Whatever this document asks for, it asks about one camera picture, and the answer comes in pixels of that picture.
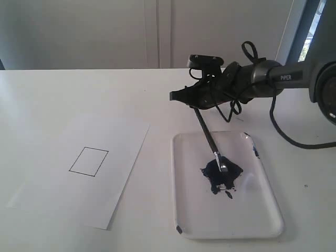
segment tabletop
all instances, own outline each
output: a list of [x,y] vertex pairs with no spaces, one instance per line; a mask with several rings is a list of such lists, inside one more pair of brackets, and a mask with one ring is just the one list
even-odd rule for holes
[[[335,251],[336,149],[303,150],[282,139],[269,119],[270,98],[243,105],[231,123],[215,109],[202,115],[211,131],[242,131],[252,137],[285,231],[277,238],[250,240],[189,240],[178,234],[171,139],[202,129],[194,111],[169,101],[169,92],[193,83],[187,69],[0,71],[0,250]],[[229,112],[227,104],[221,108]],[[6,208],[34,170],[34,144],[53,141],[83,112],[127,115],[150,124],[109,230]],[[335,126],[310,102],[308,90],[282,92],[275,117],[298,142],[336,140]]]

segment paint drip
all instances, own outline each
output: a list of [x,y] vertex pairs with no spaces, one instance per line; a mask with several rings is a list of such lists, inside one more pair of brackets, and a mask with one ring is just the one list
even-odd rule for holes
[[222,156],[222,162],[227,167],[227,172],[222,173],[217,165],[216,160],[210,161],[206,168],[201,169],[203,175],[207,177],[211,184],[211,191],[213,194],[217,194],[220,191],[225,191],[229,198],[232,198],[232,194],[228,191],[234,188],[234,180],[240,176],[243,169],[235,163],[231,162],[226,157]]

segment drawn rectangle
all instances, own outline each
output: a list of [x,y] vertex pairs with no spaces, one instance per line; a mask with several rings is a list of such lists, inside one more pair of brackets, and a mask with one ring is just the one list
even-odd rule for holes
[[103,164],[109,151],[84,147],[71,166],[69,172],[94,177]]

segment white paper sheet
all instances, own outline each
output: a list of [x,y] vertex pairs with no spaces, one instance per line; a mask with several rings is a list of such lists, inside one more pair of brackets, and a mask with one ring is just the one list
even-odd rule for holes
[[75,118],[8,206],[106,229],[148,129],[136,119]]

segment white tray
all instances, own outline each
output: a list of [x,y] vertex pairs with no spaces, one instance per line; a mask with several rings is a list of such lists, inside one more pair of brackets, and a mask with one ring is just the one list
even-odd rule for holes
[[251,137],[240,132],[212,132],[222,155],[244,171],[235,190],[213,194],[202,171],[214,159],[202,132],[172,140],[174,219],[189,239],[270,238],[284,222]]

